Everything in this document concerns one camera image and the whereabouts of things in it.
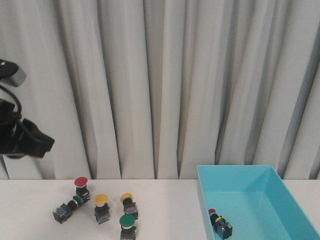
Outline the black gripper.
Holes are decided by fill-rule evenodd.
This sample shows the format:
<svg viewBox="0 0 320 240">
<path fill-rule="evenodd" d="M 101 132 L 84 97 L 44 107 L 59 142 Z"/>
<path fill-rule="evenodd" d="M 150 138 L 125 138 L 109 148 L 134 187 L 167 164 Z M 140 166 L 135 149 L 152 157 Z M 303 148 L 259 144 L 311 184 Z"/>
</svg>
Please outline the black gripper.
<svg viewBox="0 0 320 240">
<path fill-rule="evenodd" d="M 4 99 L 0 100 L 0 155 L 11 159 L 20 159 L 26 155 L 43 158 L 50 152 L 55 140 L 44 134 L 30 120 L 21 123 L 22 131 L 17 122 L 21 117 L 14 112 L 14 104 Z M 19 147 L 19 137 L 23 133 L 22 152 Z"/>
</svg>

